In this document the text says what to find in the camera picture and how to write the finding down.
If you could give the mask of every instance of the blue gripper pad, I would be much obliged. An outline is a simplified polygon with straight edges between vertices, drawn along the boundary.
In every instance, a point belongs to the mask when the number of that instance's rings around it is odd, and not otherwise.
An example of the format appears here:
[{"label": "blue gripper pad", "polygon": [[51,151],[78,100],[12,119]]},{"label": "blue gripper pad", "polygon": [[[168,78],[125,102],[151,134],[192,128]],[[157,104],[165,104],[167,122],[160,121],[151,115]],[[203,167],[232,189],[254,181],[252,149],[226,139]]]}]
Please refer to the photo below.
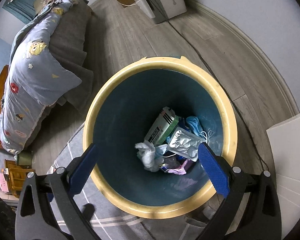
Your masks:
[{"label": "blue gripper pad", "polygon": [[229,178],[214,158],[214,153],[210,151],[211,149],[201,143],[198,149],[199,161],[208,174],[216,192],[226,198],[230,193]]}]

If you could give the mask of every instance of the trash can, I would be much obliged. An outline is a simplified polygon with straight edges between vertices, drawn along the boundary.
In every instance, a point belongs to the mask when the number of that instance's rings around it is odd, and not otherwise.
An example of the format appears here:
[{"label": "trash can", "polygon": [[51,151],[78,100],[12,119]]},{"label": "trash can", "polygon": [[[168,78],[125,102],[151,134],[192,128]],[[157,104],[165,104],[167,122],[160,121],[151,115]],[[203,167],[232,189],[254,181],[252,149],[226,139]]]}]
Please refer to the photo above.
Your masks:
[{"label": "trash can", "polygon": [[185,175],[144,170],[136,143],[160,110],[197,116],[214,130],[214,151],[233,164],[237,125],[220,85],[187,58],[143,58],[112,76],[96,95],[87,114],[83,149],[95,143],[99,158],[91,177],[115,206],[138,217],[163,219],[186,214],[209,200],[215,189],[197,161]]}]

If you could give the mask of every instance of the blue face mask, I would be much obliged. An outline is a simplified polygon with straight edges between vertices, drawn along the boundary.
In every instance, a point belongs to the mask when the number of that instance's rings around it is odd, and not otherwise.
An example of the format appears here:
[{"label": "blue face mask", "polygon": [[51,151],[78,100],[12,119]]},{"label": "blue face mask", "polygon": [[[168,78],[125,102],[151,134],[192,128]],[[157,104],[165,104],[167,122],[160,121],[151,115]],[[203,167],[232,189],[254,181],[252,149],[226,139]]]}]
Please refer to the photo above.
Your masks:
[{"label": "blue face mask", "polygon": [[206,141],[208,140],[207,133],[203,130],[199,119],[196,116],[189,116],[186,119],[186,122],[191,130],[196,136],[199,136]]}]

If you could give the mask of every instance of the metal screw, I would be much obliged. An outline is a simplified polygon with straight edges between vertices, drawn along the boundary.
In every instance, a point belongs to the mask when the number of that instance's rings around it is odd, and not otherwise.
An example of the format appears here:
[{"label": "metal screw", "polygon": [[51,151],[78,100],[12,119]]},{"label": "metal screw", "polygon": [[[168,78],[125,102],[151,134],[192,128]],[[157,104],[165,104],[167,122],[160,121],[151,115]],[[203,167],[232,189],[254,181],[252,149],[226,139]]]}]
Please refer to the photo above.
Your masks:
[{"label": "metal screw", "polygon": [[232,170],[234,171],[234,173],[240,173],[241,169],[237,166],[233,167]]},{"label": "metal screw", "polygon": [[271,175],[269,171],[264,171],[263,174],[264,174],[266,177],[270,177],[270,175]]},{"label": "metal screw", "polygon": [[27,175],[28,178],[32,178],[33,176],[34,176],[34,172],[33,171],[29,172],[28,175]]},{"label": "metal screw", "polygon": [[65,172],[65,168],[64,167],[57,168],[57,173],[58,174],[62,174],[64,172]]}]

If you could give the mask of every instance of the wooden chair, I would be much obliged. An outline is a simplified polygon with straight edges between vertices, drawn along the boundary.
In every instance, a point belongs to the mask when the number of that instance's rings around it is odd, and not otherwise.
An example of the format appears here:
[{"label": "wooden chair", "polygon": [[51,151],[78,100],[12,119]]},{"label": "wooden chair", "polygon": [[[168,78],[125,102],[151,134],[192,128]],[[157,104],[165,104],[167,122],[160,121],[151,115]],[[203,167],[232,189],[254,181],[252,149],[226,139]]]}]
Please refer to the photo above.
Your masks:
[{"label": "wooden chair", "polygon": [[29,172],[35,172],[33,169],[20,169],[20,168],[10,168],[9,169],[9,180],[11,184],[12,194],[19,198],[20,191],[22,190],[23,183]]}]

